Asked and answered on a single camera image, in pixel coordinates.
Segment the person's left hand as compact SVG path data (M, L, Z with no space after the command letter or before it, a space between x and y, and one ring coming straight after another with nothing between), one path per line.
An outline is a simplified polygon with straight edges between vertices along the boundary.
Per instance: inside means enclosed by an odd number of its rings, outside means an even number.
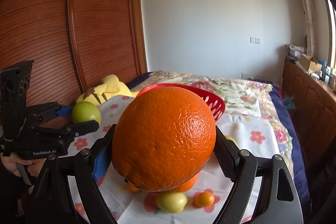
M31 176L38 177L45 159L23 160L18 157L16 153L11 153L10 156L3 156L3 153L1 153L1 162L3 166L15 176L21 176L17 166L18 164L21 164L27 166L27 172Z

